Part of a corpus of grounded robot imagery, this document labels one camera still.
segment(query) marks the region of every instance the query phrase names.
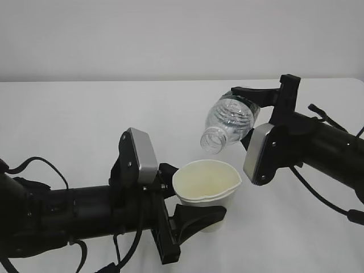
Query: plastic water bottle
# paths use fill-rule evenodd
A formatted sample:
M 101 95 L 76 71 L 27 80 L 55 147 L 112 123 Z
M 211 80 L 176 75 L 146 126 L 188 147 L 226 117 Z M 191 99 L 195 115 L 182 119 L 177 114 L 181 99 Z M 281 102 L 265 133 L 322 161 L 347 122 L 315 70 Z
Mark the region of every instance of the plastic water bottle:
M 253 128 L 259 111 L 260 107 L 255 103 L 227 92 L 210 109 L 201 147 L 217 154 L 226 145 L 240 141 Z

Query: white wall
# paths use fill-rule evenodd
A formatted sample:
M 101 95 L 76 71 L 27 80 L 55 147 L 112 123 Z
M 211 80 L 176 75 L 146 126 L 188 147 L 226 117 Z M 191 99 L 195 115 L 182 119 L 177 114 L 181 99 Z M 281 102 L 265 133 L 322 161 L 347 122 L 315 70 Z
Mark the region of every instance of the white wall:
M 0 81 L 364 78 L 363 0 L 3 0 Z

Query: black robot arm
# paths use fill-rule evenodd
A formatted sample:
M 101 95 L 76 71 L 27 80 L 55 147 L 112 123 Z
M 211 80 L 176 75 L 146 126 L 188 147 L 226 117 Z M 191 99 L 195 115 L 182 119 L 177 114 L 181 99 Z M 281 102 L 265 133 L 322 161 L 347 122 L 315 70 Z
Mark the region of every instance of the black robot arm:
M 236 87 L 231 91 L 260 107 L 273 106 L 269 123 L 252 129 L 242 139 L 247 149 L 244 171 L 255 185 L 265 185 L 279 168 L 289 167 L 301 182 L 324 203 L 344 214 L 352 222 L 364 225 L 364 213 L 344 211 L 318 195 L 299 175 L 294 166 L 303 163 L 327 174 L 355 190 L 364 203 L 364 140 L 349 134 L 315 105 L 309 109 L 321 118 L 295 112 L 300 78 L 282 75 L 278 89 Z
M 133 128 L 121 136 L 109 185 L 53 191 L 42 183 L 9 177 L 14 170 L 1 161 L 1 262 L 86 238 L 146 229 L 152 232 L 162 264 L 177 262 L 180 245 L 226 213 L 221 206 L 176 205 L 169 216 L 164 199 L 175 195 L 172 176 L 177 170 L 167 163 L 158 165 L 149 136 Z M 111 264 L 100 272 L 120 268 Z

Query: cup rim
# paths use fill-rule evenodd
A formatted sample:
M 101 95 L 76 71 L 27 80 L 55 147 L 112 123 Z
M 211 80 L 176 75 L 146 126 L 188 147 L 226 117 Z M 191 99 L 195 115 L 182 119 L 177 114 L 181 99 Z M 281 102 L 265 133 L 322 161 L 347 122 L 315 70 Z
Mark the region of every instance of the cup rim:
M 214 201 L 213 199 L 218 198 L 218 197 L 219 197 L 218 199 L 222 199 L 222 198 L 228 196 L 229 194 L 231 194 L 232 192 L 234 192 L 236 190 L 236 188 L 242 183 L 242 179 L 241 179 L 241 176 L 240 176 L 239 172 L 232 165 L 230 165 L 229 163 L 223 162 L 223 161 L 220 161 L 220 160 L 215 160 L 215 159 L 200 159 L 200 160 L 195 160 L 195 161 L 192 161 L 192 162 L 186 164 L 185 166 L 180 168 L 177 172 L 175 172 L 175 174 L 172 177 L 172 186 L 173 186 L 173 188 L 175 189 L 175 179 L 174 179 L 174 177 L 175 177 L 176 173 L 178 173 L 181 169 L 183 169 L 184 167 L 186 167 L 186 166 L 188 166 L 190 164 L 197 163 L 197 162 L 203 162 L 203 161 L 214 161 L 214 162 L 219 162 L 219 163 L 223 163 L 225 165 L 228 165 L 238 175 L 239 182 L 236 183 L 236 185 L 234 185 L 234 186 L 232 186 L 232 187 L 230 187 L 230 188 L 228 188 L 228 189 L 224 190 L 223 192 L 218 193 L 216 195 L 203 195 L 202 197 L 198 197 L 198 198 L 185 198 L 183 196 L 180 196 L 175 190 L 175 193 L 176 193 L 176 195 L 178 196 L 179 199 L 182 199 L 182 200 L 184 200 L 186 202 L 195 202 L 195 203 Z

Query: paper cup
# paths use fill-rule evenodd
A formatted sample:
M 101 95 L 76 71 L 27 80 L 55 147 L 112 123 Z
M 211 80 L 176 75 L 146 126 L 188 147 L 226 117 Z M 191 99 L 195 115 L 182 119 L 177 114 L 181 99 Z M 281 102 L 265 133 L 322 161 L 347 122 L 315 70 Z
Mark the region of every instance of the paper cup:
M 172 184 L 183 205 L 224 206 L 228 209 L 234 192 L 241 184 L 241 177 L 230 164 L 199 160 L 179 169 L 172 178 Z M 203 231 L 215 231 L 222 223 L 213 224 Z

